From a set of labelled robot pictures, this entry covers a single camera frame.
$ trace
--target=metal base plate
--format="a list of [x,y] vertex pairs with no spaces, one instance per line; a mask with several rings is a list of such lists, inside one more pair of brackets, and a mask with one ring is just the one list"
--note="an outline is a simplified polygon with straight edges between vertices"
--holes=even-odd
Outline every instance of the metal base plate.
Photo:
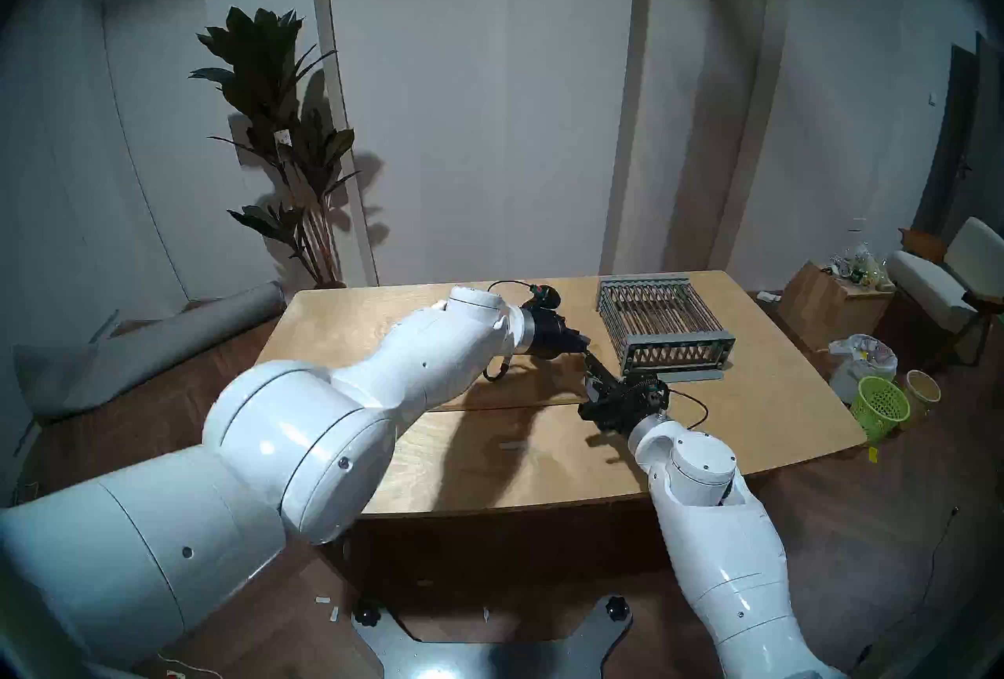
[[416,641],[379,604],[360,603],[352,628],[384,665],[402,679],[582,679],[602,676],[606,655],[632,624],[619,596],[604,596],[564,639],[504,644]]

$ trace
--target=plant stem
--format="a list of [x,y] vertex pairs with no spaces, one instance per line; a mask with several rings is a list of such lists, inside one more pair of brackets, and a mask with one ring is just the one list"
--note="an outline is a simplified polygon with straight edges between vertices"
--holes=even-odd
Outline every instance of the plant stem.
[[331,281],[334,281],[335,279],[338,279],[338,277],[335,275],[334,265],[331,263],[330,247],[328,245],[324,245],[324,242],[321,239],[320,229],[317,226],[318,213],[316,213],[316,211],[312,209],[308,209],[307,213],[309,213],[310,215],[310,227],[313,229],[314,238],[317,239],[317,248],[320,250],[321,257],[324,258],[325,267],[330,272],[329,278],[331,279]]
[[338,247],[334,243],[334,231],[331,230],[331,207],[328,204],[326,195],[323,197],[321,202],[322,211],[324,213],[324,224],[327,226],[327,237],[331,241],[331,257],[334,259],[334,267],[337,271],[337,276],[335,279],[341,278],[341,260],[338,259]]
[[320,284],[321,283],[321,280],[320,280],[320,268],[317,267],[317,258],[313,254],[313,248],[310,246],[310,239],[307,238],[307,232],[304,229],[302,223],[300,223],[300,238],[303,240],[303,245],[306,247],[306,254],[307,254],[308,258],[310,258],[310,263],[313,263],[313,270],[310,270],[310,266],[307,265],[307,261],[303,259],[303,255],[302,254],[300,255],[300,263],[303,263],[303,266],[306,268],[306,270],[313,277],[313,280],[317,284]]

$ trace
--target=wooden chair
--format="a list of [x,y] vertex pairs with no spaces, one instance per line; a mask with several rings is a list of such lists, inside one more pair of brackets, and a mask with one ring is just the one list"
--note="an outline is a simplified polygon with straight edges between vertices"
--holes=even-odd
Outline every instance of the wooden chair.
[[905,249],[890,255],[886,262],[889,275],[939,326],[951,333],[948,343],[925,367],[937,365],[982,321],[976,358],[966,364],[977,365],[994,315],[1004,312],[1004,238],[986,223],[970,217],[945,248],[944,262],[939,264],[922,256],[937,257],[940,251],[937,236],[914,230],[903,233]]

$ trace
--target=rolled mat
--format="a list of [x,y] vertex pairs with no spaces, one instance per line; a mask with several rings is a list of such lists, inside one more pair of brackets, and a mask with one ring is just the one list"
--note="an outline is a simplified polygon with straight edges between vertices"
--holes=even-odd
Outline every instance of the rolled mat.
[[50,424],[100,406],[284,307],[279,284],[266,282],[95,344],[15,345],[14,371],[35,419]]

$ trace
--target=plastic basket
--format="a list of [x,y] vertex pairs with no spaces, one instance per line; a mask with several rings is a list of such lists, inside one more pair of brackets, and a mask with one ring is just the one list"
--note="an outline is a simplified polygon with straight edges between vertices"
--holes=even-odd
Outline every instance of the plastic basket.
[[857,395],[850,404],[868,441],[877,441],[910,418],[910,402],[892,382],[882,377],[864,377],[857,383]]

